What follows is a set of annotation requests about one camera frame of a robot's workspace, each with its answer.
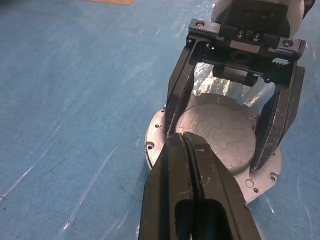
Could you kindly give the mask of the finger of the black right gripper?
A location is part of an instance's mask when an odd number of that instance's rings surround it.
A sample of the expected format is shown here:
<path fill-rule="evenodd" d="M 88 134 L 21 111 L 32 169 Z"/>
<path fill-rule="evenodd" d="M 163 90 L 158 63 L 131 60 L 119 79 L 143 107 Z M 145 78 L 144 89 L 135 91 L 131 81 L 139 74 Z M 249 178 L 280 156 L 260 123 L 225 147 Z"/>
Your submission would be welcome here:
<path fill-rule="evenodd" d="M 294 122 L 301 95 L 305 68 L 290 66 L 281 75 L 288 85 L 276 84 L 272 97 L 264 104 L 256 128 L 255 153 L 251 169 L 260 169 L 278 148 Z"/>
<path fill-rule="evenodd" d="M 193 40 L 187 44 L 170 76 L 165 106 L 165 136 L 171 136 L 180 116 L 185 111 L 194 87 L 194 72 L 197 63 L 210 50 L 209 42 Z"/>

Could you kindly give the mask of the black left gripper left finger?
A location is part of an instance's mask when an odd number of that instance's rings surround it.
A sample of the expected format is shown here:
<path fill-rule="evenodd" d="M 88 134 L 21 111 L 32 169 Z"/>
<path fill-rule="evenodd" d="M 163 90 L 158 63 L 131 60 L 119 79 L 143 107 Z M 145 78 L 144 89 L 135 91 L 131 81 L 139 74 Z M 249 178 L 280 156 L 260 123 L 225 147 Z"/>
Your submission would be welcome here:
<path fill-rule="evenodd" d="M 202 142 L 191 132 L 166 139 L 144 185 L 138 240 L 202 240 Z"/>

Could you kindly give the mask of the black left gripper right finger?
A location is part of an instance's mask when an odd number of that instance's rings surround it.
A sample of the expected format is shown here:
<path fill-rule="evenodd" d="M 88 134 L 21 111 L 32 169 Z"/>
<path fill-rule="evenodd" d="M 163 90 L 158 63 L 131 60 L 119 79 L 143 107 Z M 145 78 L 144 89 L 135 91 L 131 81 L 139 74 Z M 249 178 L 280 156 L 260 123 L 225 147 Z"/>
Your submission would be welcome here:
<path fill-rule="evenodd" d="M 192 240 L 262 240 L 241 188 L 201 136 L 186 132 L 194 191 Z"/>

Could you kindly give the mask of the silver round motor lid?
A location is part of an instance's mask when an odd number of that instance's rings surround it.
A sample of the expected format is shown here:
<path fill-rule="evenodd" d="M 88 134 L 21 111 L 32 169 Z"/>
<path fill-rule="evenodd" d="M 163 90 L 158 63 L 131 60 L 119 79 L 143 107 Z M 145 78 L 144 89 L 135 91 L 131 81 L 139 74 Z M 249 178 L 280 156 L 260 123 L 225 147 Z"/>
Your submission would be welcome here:
<path fill-rule="evenodd" d="M 282 170 L 280 149 L 257 170 L 251 169 L 259 114 L 233 98 L 202 93 L 191 95 L 176 133 L 190 132 L 208 142 L 214 154 L 236 179 L 247 204 L 272 188 Z"/>

